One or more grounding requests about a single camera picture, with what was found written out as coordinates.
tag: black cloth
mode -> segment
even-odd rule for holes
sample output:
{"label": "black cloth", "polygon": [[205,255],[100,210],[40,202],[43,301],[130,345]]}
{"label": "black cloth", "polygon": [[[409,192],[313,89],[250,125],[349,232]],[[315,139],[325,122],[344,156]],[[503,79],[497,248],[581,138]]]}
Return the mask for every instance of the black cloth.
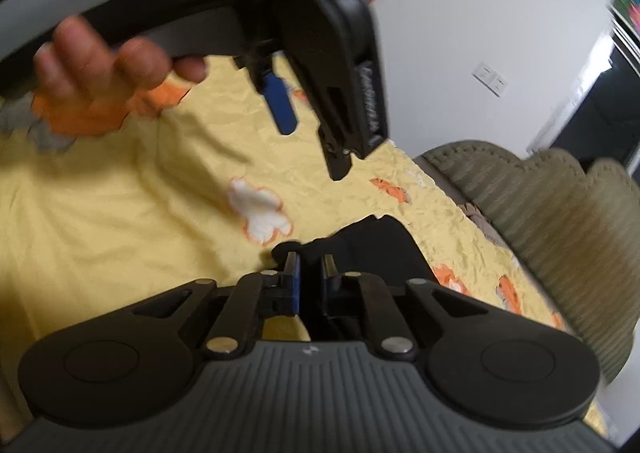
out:
{"label": "black cloth", "polygon": [[390,287],[401,287],[412,278],[436,281],[418,245],[392,216],[368,216],[334,235],[309,243],[283,242],[271,251],[280,267],[287,253],[299,253],[303,277],[317,274],[324,255],[333,255],[340,273],[357,271],[380,276]]}

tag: silver bolt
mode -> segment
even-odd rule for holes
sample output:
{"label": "silver bolt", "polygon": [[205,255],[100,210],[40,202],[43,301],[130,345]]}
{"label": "silver bolt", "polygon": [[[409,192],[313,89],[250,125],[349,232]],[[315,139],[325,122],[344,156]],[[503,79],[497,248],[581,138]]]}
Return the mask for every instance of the silver bolt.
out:
{"label": "silver bolt", "polygon": [[234,338],[212,338],[207,341],[207,350],[219,354],[230,354],[238,349],[238,342]]}
{"label": "silver bolt", "polygon": [[412,340],[399,337],[386,338],[381,344],[391,354],[405,354],[414,347]]}

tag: ribbed surface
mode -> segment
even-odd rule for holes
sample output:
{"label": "ribbed surface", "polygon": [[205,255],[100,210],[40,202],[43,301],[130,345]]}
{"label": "ribbed surface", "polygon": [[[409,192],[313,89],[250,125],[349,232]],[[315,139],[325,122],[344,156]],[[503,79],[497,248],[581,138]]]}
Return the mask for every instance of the ribbed surface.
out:
{"label": "ribbed surface", "polygon": [[622,166],[600,160],[585,175],[562,150],[523,162],[485,142],[424,157],[480,208],[613,380],[640,317],[640,189]]}
{"label": "ribbed surface", "polygon": [[36,421],[8,453],[611,452],[581,422],[541,432],[495,430],[444,406],[411,365],[362,343],[256,344],[210,363],[166,412],[111,430]]}

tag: wall outlet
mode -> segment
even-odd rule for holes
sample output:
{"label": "wall outlet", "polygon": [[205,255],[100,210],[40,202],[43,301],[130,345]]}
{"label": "wall outlet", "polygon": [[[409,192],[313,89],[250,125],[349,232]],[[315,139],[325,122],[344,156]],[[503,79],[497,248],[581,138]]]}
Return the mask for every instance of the wall outlet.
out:
{"label": "wall outlet", "polygon": [[498,97],[502,97],[507,87],[507,81],[486,63],[481,63],[476,67],[474,77]]}

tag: bed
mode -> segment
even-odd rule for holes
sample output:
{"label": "bed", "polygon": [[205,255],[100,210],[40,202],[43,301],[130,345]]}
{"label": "bed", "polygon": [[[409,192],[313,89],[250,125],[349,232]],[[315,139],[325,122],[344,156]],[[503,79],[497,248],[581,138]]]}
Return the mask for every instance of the bed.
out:
{"label": "bed", "polygon": [[[284,61],[276,68],[300,120],[286,138],[231,59],[209,67],[204,83],[168,83],[171,93],[130,108],[105,136],[71,137],[40,105],[51,131],[71,138],[64,152],[43,152],[24,129],[0,139],[3,439],[25,422],[16,369],[34,341],[197,277],[232,285],[270,266],[277,243],[325,237],[371,214],[400,220],[446,287],[562,325],[511,251],[393,143],[331,182],[316,118]],[[294,319],[268,329],[305,338]],[[596,409],[587,422],[606,432]]]}

